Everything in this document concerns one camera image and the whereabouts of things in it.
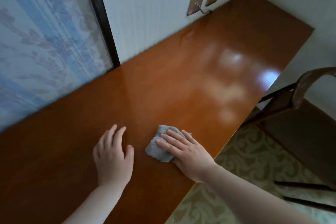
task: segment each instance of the folded cloth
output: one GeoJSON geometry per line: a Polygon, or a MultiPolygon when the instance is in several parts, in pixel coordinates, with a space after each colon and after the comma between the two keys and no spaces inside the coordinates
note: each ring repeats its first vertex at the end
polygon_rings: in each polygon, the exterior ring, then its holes
{"type": "Polygon", "coordinates": [[[155,134],[155,137],[149,142],[149,145],[145,148],[145,152],[147,155],[157,159],[160,162],[166,162],[168,163],[170,160],[174,158],[172,154],[170,154],[168,151],[162,149],[160,146],[157,145],[156,140],[165,141],[163,138],[160,137],[161,134],[167,135],[167,130],[170,129],[179,135],[185,136],[175,127],[166,126],[166,125],[160,125],[157,129],[157,132],[155,134]]]}

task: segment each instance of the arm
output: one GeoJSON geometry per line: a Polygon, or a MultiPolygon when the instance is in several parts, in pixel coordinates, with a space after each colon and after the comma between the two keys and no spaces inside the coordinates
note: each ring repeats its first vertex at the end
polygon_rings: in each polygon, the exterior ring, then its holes
{"type": "Polygon", "coordinates": [[[217,165],[210,154],[190,134],[168,130],[168,141],[157,144],[175,156],[177,167],[190,179],[204,182],[230,207],[242,223],[307,223],[316,224],[304,213],[285,201],[230,173],[217,165]]]}
{"type": "Polygon", "coordinates": [[[117,125],[107,130],[93,149],[98,172],[98,188],[67,218],[63,224],[102,224],[117,204],[133,171],[134,149],[127,147],[124,155],[121,141],[126,127],[113,135],[117,125]]]}

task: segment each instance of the person's right arm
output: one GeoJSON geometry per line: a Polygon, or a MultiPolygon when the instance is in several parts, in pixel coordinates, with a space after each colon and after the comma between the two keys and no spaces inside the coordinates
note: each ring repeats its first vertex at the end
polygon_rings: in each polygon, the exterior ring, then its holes
{"type": "Polygon", "coordinates": [[[175,156],[177,167],[190,179],[204,182],[230,207],[242,223],[307,223],[317,222],[285,201],[230,173],[217,165],[210,154],[190,134],[168,130],[161,137],[170,144],[157,144],[175,156]]]}

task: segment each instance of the person's left hand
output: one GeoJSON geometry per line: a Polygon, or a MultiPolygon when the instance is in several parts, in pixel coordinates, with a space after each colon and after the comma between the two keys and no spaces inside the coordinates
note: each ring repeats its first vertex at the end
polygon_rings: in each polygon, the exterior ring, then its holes
{"type": "Polygon", "coordinates": [[[128,145],[124,155],[121,141],[126,127],[119,129],[113,137],[116,129],[117,125],[114,124],[103,134],[93,149],[93,159],[99,186],[121,186],[124,189],[132,176],[134,148],[128,145]]]}

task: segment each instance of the brown wooden desk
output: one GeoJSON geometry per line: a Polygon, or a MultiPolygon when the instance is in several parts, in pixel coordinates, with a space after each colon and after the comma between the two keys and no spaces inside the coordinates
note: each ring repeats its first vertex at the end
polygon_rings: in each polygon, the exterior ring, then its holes
{"type": "Polygon", "coordinates": [[[135,162],[107,223],[164,223],[194,183],[145,154],[157,126],[215,157],[312,32],[266,0],[234,0],[5,130],[1,222],[61,223],[97,186],[92,148],[116,123],[135,162]]]}

